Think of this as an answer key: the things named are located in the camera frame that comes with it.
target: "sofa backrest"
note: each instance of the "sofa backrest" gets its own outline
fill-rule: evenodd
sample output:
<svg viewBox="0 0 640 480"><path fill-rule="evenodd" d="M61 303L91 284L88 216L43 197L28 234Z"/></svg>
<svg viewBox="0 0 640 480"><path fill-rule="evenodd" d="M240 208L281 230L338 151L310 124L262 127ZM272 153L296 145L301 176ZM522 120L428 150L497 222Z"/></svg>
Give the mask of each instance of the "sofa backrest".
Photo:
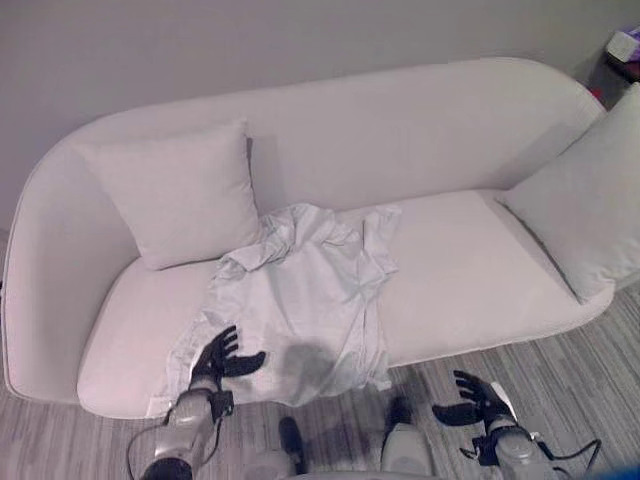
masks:
<svg viewBox="0 0 640 480"><path fill-rule="evenodd" d="M261 213L299 201L347 209L510 187L601 113L556 70L488 58L143 107L68 140L120 140L246 117Z"/></svg>

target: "striped carpet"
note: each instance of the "striped carpet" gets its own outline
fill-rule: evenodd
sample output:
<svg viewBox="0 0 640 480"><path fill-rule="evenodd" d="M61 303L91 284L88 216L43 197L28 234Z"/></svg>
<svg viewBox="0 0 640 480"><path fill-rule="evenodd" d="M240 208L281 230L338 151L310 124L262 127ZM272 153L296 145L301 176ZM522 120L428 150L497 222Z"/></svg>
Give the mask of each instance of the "striped carpet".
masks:
<svg viewBox="0 0 640 480"><path fill-rule="evenodd" d="M502 383L523 425L542 433L556 452L570 453L597 436L603 450L596 470L640 461L640 285L634 285L619 292L600 318L569 333L394 369L391 391L355 391L298 409L266 403L237 407L222 428L218 454L198 478L238 479L244 461L279 446L278 421L285 415L300 425L312 470L376 469L384 410L397 393L413 403L438 475L494 478L492 469L458 452L471 445L479 427L445 429L430 413L434 402L457 401L454 368ZM2 385L0 478L125 478L127 441L151 423L21 401ZM134 467L144 465L151 443L143 438L134 448ZM564 463L579 474L586 458Z"/></svg>

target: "white pillow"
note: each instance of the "white pillow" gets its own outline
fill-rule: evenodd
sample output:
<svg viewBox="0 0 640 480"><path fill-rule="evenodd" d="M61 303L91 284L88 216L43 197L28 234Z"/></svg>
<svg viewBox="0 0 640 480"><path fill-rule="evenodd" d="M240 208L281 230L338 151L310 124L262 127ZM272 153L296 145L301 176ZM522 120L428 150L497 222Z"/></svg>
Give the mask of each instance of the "white pillow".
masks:
<svg viewBox="0 0 640 480"><path fill-rule="evenodd" d="M640 85L504 201L544 244L581 302L638 271Z"/></svg>
<svg viewBox="0 0 640 480"><path fill-rule="evenodd" d="M109 145L78 145L153 270L219 257L260 231L245 122Z"/></svg>

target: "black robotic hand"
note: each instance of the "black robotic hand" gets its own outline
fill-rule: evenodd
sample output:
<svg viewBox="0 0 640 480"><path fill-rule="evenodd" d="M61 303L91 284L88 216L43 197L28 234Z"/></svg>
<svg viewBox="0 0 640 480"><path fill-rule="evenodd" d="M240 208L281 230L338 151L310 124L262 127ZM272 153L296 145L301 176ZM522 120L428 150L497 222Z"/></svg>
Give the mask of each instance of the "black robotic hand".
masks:
<svg viewBox="0 0 640 480"><path fill-rule="evenodd" d="M199 378L213 378L218 389L222 390L223 377L242 377L258 370L264 363L266 353L258 352L248 357L238 357L233 353L238 350L238 334L233 325L209 343L197 363L191 370L191 383Z"/></svg>
<svg viewBox="0 0 640 480"><path fill-rule="evenodd" d="M515 420L510 406L501 398L500 394L504 395L503 392L499 394L490 383L461 370L454 370L453 375L456 377L456 385L460 387L460 397L470 401L447 407L434 405L433 413L440 422L450 426L463 426L484 421L485 427L488 427L500 416Z"/></svg>

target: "sofa cushion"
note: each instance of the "sofa cushion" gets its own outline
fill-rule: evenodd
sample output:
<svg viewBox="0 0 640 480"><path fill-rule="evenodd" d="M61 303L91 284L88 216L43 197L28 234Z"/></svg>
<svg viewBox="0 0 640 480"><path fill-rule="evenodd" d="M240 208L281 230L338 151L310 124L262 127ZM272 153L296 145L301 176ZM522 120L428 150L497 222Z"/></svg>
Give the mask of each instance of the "sofa cushion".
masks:
<svg viewBox="0 0 640 480"><path fill-rule="evenodd" d="M400 270L379 300L391 365L551 335L589 321L611 301L607 290L580 305L495 194L398 202L391 252ZM352 223L367 211L339 218ZM214 268L206 262L154 272L138 260L122 273L87 344L78 382L84 408L145 416L166 356L197 313Z"/></svg>
<svg viewBox="0 0 640 480"><path fill-rule="evenodd" d="M379 300L392 365L559 333L611 302L613 287L580 305L497 194L399 203L391 244L399 271Z"/></svg>
<svg viewBox="0 0 640 480"><path fill-rule="evenodd" d="M195 318L217 261L166 270L142 259L116 280L85 347L80 404L114 418L142 418L164 381L165 360Z"/></svg>

